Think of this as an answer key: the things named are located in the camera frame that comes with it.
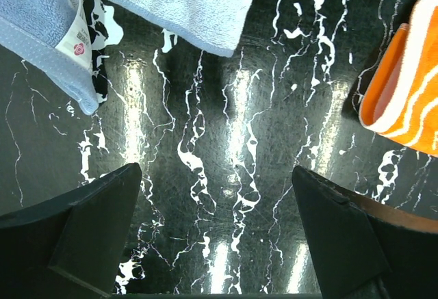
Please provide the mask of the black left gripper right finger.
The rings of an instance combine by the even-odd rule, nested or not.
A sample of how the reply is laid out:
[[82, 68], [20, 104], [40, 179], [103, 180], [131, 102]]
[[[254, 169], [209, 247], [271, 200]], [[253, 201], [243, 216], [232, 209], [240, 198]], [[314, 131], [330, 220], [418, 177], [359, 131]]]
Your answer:
[[323, 298], [437, 297], [437, 221], [301, 166], [292, 185]]

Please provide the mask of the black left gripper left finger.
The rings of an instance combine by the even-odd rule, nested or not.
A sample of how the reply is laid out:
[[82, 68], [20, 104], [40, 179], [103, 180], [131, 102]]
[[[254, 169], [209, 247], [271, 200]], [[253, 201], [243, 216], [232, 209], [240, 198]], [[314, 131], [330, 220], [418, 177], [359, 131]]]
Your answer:
[[2, 298], [110, 298], [142, 171], [127, 164], [1, 216]]

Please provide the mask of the orange and white towel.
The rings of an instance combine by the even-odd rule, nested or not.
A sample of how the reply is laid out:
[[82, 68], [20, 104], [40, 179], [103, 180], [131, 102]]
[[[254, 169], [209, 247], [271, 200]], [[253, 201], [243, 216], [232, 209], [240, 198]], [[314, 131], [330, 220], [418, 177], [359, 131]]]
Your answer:
[[437, 156], [437, 0], [417, 0], [391, 39], [359, 108], [362, 126]]

